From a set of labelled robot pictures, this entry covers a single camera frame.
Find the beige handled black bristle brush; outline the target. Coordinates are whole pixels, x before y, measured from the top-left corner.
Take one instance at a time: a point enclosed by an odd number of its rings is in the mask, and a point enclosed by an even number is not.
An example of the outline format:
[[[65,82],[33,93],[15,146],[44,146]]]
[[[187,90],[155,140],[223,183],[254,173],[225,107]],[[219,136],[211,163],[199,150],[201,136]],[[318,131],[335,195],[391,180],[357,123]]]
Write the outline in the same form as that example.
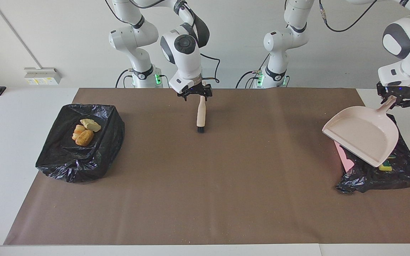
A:
[[[197,112],[197,131],[198,133],[204,133],[205,130],[205,122],[206,122],[206,100],[205,96],[200,96],[200,102],[198,105],[198,112]]]

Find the beige plastic dustpan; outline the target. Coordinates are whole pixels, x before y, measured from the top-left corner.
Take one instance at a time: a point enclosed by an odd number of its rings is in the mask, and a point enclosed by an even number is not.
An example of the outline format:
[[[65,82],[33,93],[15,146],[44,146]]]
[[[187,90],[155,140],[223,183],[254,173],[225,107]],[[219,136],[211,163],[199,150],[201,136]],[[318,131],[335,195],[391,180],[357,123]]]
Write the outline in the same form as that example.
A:
[[[397,125],[387,116],[397,97],[389,96],[378,108],[353,106],[333,116],[322,132],[373,167],[390,156],[399,140]]]

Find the pale green bread piece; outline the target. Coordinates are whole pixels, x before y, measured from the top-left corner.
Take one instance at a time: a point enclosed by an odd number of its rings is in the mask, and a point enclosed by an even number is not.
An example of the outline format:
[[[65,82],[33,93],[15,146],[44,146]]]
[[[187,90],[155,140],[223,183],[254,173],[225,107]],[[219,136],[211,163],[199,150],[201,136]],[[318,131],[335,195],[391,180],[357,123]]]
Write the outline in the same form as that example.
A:
[[[91,130],[93,132],[98,132],[101,130],[101,125],[99,125],[96,121],[92,119],[81,119],[80,123],[88,130]]]

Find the brown crumbly bread piece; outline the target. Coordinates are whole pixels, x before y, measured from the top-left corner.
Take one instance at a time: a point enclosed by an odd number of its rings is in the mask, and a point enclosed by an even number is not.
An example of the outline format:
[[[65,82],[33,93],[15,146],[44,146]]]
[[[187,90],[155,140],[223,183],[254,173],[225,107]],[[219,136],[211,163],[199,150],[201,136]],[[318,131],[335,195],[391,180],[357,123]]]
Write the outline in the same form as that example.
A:
[[[81,133],[79,133],[77,137],[75,138],[75,144],[82,146],[82,147],[86,147],[91,143],[93,136],[94,136],[93,131],[84,130]]]

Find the striped orange bread roll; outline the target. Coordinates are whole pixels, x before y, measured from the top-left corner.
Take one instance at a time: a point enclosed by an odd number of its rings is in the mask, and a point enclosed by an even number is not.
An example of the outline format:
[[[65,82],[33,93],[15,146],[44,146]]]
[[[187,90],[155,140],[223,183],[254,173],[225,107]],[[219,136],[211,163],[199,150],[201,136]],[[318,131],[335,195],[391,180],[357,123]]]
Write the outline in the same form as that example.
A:
[[[76,125],[73,131],[72,139],[75,141],[80,134],[85,131],[86,128],[83,125]]]

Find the black crumpled trash bag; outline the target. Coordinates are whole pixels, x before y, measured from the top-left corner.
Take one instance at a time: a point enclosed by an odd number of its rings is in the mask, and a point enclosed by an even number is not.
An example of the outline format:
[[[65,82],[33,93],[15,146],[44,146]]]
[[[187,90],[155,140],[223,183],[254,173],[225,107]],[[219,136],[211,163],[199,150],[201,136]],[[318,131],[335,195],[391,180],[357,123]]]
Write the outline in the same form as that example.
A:
[[[343,168],[343,177],[336,185],[338,191],[365,193],[369,190],[393,190],[410,187],[410,149],[401,134],[399,134],[397,145],[391,153],[396,158],[388,159],[393,168],[392,172],[380,171],[378,167],[373,167],[349,150],[345,149],[345,151],[348,159],[353,160],[354,167],[347,174]]]

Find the pink plastic bin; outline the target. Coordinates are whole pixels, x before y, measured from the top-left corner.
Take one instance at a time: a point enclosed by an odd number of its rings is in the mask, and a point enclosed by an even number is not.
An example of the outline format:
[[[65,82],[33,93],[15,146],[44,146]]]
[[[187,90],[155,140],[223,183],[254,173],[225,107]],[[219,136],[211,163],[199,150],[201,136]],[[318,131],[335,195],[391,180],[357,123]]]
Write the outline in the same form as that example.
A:
[[[345,148],[343,148],[339,143],[335,142],[335,147],[337,149],[340,160],[343,164],[344,172],[350,173],[351,169],[354,167],[354,162],[351,159],[348,159]]]

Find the black bag lined bin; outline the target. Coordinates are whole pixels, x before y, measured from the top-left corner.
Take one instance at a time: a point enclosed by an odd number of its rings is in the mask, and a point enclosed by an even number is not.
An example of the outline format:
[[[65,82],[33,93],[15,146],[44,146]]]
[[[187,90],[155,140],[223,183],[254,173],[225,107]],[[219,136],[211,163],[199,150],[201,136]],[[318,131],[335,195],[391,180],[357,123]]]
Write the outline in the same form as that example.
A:
[[[82,119],[96,121],[101,129],[88,146],[72,140]],[[125,124],[116,107],[103,104],[67,104],[55,119],[35,167],[47,177],[69,183],[90,182],[104,177],[119,153]]]

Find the brown paper table mat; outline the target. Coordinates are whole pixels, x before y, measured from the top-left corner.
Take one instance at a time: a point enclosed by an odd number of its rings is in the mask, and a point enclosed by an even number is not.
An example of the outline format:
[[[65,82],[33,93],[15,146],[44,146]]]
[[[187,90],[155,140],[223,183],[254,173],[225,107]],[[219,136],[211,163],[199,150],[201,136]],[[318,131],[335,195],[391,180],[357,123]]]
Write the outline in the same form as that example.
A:
[[[322,127],[363,102],[355,89],[79,89],[125,123],[106,175],[71,184],[40,173],[5,245],[410,243],[410,188],[342,194]]]

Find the white wall socket box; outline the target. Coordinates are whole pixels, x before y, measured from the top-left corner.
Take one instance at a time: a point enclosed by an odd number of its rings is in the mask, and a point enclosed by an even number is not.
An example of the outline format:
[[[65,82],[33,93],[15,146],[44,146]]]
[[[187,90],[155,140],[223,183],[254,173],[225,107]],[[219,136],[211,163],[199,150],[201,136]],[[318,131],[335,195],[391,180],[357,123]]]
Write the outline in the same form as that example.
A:
[[[55,68],[25,68],[24,79],[29,85],[59,85],[61,75]]]

